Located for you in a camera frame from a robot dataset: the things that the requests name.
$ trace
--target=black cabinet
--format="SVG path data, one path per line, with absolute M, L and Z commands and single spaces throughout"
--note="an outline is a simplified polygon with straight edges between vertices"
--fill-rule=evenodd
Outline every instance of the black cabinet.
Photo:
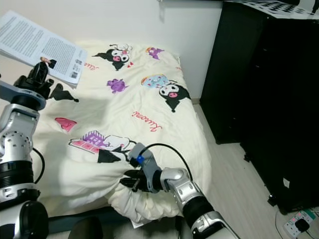
M 225 2 L 201 107 L 284 211 L 319 205 L 319 24 Z

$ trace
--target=bed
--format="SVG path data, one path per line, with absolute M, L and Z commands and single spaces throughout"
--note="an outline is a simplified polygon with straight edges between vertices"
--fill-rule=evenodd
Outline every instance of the bed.
M 133 222 L 179 214 L 165 192 L 132 192 L 120 184 L 137 142 L 166 143 L 185 158 L 208 199 L 211 160 L 179 57 L 155 46 L 78 42 L 88 51 L 76 89 L 55 81 L 33 136 L 45 158 L 38 183 L 50 217 L 113 207 Z M 154 147 L 158 165 L 185 167 L 168 148 Z M 41 161 L 32 153 L 35 178 Z

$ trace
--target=black cable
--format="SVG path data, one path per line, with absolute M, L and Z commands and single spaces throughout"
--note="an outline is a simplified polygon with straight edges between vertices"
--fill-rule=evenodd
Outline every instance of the black cable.
M 39 157 L 41 158 L 41 161 L 42 161 L 41 173 L 40 173 L 39 177 L 34 182 L 35 184 L 37 184 L 40 181 L 40 179 L 42 178 L 42 176 L 43 176 L 44 169 L 45 169 L 45 162 L 44 162 L 43 155 L 36 148 L 33 148 L 33 151 L 36 152 L 39 155 Z
M 312 236 L 312 235 L 310 234 L 310 232 L 306 231 L 306 233 L 307 233 L 312 239 L 318 239 L 318 238 L 315 238 L 314 236 Z
M 319 0 L 315 0 L 312 13 L 316 13 L 316 11 L 318 10 L 318 8 L 319 8 Z
M 275 215 L 275 227 L 276 227 L 276 230 L 277 230 L 279 236 L 281 237 L 281 239 L 283 239 L 283 236 L 280 234 L 278 227 L 277 227 L 277 213 L 278 212 L 279 212 L 279 210 L 276 211 L 276 215 Z
M 153 146 L 164 146 L 164 147 L 167 147 L 167 148 L 170 148 L 171 150 L 173 150 L 175 153 L 177 153 L 179 155 L 179 157 L 183 160 L 183 163 L 185 164 L 186 168 L 187 168 L 187 171 L 188 171 L 188 174 L 189 174 L 189 178 L 191 181 L 193 181 L 193 176 L 190 172 L 190 169 L 189 169 L 189 166 L 188 164 L 186 163 L 185 159 L 183 158 L 183 156 L 176 150 L 174 149 L 172 146 L 168 145 L 168 144 L 164 144 L 164 143 L 153 143 L 153 144 L 150 144 L 148 146 L 146 146 L 141 152 L 140 152 L 140 155 L 142 155 L 146 150 L 148 150 L 149 148 L 153 147 Z

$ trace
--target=blue button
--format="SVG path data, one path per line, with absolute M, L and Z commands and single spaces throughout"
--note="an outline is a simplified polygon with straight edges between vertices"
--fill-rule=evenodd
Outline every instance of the blue button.
M 139 155 L 139 156 L 137 157 L 136 161 L 137 161 L 139 164 L 142 164 L 143 161 L 144 161 L 144 157 L 141 156 L 141 155 Z

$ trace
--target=plug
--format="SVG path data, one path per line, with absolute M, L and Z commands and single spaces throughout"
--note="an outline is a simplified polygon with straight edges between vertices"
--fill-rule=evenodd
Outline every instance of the plug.
M 305 219 L 301 218 L 295 222 L 295 226 L 298 228 L 300 232 L 305 232 L 310 228 L 309 223 L 306 222 Z

